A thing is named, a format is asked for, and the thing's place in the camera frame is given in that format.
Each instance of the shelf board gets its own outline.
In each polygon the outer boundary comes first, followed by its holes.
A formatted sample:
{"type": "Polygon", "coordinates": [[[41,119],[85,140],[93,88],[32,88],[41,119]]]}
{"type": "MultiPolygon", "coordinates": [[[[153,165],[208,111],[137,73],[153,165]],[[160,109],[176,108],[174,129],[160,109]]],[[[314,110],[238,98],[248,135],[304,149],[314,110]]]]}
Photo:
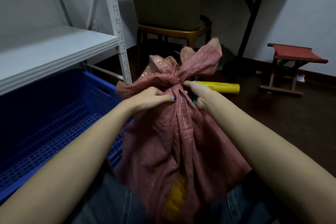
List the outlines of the shelf board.
{"type": "Polygon", "coordinates": [[[118,46],[118,37],[59,26],[0,38],[0,95],[118,46]]]}

